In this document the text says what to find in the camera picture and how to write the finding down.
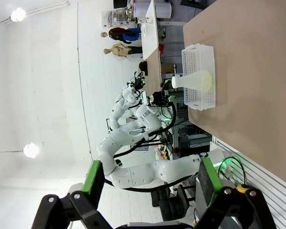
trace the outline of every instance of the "plastic container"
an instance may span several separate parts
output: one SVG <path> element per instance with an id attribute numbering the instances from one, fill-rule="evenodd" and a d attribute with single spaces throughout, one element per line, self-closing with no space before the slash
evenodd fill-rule
<path id="1" fill-rule="evenodd" d="M 207 70 L 201 70 L 183 77 L 172 77 L 173 88 L 187 87 L 201 92 L 208 92 L 212 87 L 212 76 Z"/>
<path id="2" fill-rule="evenodd" d="M 133 4 L 133 16 L 135 18 L 145 17 L 150 2 L 135 2 Z M 173 8 L 169 2 L 155 2 L 157 18 L 171 18 Z"/>
<path id="3" fill-rule="evenodd" d="M 190 45 L 182 50 L 184 75 L 206 70 L 212 77 L 212 85 L 208 91 L 184 88 L 184 104 L 195 110 L 215 107 L 215 60 L 212 46 L 203 44 Z"/>

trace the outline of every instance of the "floor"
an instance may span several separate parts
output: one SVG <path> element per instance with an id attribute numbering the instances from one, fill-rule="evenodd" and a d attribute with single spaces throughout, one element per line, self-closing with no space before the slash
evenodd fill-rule
<path id="1" fill-rule="evenodd" d="M 206 0 L 207 6 L 213 4 L 216 0 Z M 196 17 L 203 10 L 182 6 L 181 0 L 168 0 L 174 5 L 174 16 L 165 21 L 184 21 L 188 22 L 193 17 Z M 164 41 L 183 41 L 183 27 L 182 26 L 168 26 L 166 27 L 166 38 Z M 161 63 L 176 63 L 177 72 L 182 73 L 182 59 L 181 50 L 184 49 L 182 44 L 164 45 L 163 54 L 161 55 Z"/>

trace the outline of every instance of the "wooden table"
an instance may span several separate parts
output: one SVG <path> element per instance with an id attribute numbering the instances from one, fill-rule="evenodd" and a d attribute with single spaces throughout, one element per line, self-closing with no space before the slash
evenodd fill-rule
<path id="1" fill-rule="evenodd" d="M 158 28 L 157 28 L 157 16 L 154 5 L 154 0 L 151 0 L 146 12 L 146 17 L 153 20 L 152 23 L 143 23 L 141 25 L 141 39 L 143 59 L 147 59 L 156 49 L 158 49 Z"/>
<path id="2" fill-rule="evenodd" d="M 218 0 L 184 43 L 215 55 L 216 107 L 190 121 L 286 182 L 286 0 Z"/>
<path id="3" fill-rule="evenodd" d="M 148 76 L 145 77 L 144 90 L 148 96 L 161 90 L 161 65 L 159 50 L 156 49 L 147 59 Z"/>

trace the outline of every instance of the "white wall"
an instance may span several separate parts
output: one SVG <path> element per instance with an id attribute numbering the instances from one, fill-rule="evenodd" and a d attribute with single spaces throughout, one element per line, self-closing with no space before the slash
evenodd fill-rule
<path id="1" fill-rule="evenodd" d="M 39 159 L 89 158 L 77 54 L 77 4 L 7 26 L 6 80 L 19 148 Z"/>
<path id="2" fill-rule="evenodd" d="M 84 181 L 90 163 L 29 165 L 0 183 L 0 229 L 31 228 L 41 198 L 64 197 L 69 187 Z"/>
<path id="3" fill-rule="evenodd" d="M 41 150 L 34 160 L 13 152 L 29 142 Z M 89 151 L 77 4 L 1 24 L 0 228 L 30 228 L 42 196 L 84 180 Z"/>
<path id="4" fill-rule="evenodd" d="M 29 228 L 44 195 L 63 197 L 70 185 L 84 180 L 91 156 L 81 86 L 93 154 L 107 134 L 105 119 L 114 99 L 137 71 L 140 59 L 116 59 L 102 52 L 115 43 L 100 37 L 101 12 L 95 9 L 106 7 L 112 8 L 112 0 L 83 1 L 0 25 L 0 151 L 7 151 L 0 153 L 2 229 Z M 10 152 L 29 142 L 41 149 L 36 159 Z M 137 151 L 122 161 L 132 166 L 154 160 L 150 152 Z M 161 221 L 149 198 L 105 187 L 100 211 L 115 227 Z"/>
<path id="5" fill-rule="evenodd" d="M 102 10 L 113 9 L 112 0 L 88 0 L 78 6 L 78 42 L 82 82 L 82 96 L 92 156 L 97 145 L 107 135 L 106 118 L 112 112 L 114 100 L 138 71 L 140 55 L 122 58 L 105 55 L 104 48 L 111 48 L 117 41 L 102 38 Z"/>
<path id="6" fill-rule="evenodd" d="M 19 150 L 12 118 L 7 79 L 7 29 L 0 26 L 0 152 Z M 0 180 L 19 167 L 19 153 L 0 153 Z"/>

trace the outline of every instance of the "green light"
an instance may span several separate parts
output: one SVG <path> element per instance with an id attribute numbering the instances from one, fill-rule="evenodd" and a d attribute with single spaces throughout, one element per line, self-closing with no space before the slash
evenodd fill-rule
<path id="1" fill-rule="evenodd" d="M 222 161 L 221 161 L 221 162 L 218 162 L 218 163 L 216 163 L 216 164 L 213 164 L 213 167 L 220 166 L 221 163 L 222 163 Z"/>
<path id="2" fill-rule="evenodd" d="M 166 118 L 166 119 L 163 119 L 162 121 L 164 122 L 170 122 L 172 119 L 171 118 Z"/>

